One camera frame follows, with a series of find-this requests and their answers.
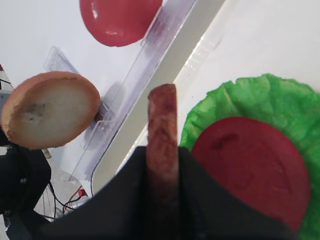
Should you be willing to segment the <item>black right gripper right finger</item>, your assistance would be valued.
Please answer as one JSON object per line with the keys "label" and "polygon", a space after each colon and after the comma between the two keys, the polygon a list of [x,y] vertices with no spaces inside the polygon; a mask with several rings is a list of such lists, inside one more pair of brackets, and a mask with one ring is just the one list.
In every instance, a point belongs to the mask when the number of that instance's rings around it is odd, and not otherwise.
{"label": "black right gripper right finger", "polygon": [[296,240],[284,223],[264,215],[218,184],[190,151],[179,147],[183,240]]}

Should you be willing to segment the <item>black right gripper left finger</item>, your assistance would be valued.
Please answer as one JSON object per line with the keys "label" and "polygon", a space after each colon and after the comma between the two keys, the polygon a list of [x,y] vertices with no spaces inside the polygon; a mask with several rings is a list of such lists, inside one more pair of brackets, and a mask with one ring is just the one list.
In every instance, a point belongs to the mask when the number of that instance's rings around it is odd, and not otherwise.
{"label": "black right gripper left finger", "polygon": [[36,228],[34,240],[143,240],[146,147],[137,147],[120,172],[65,217]]}

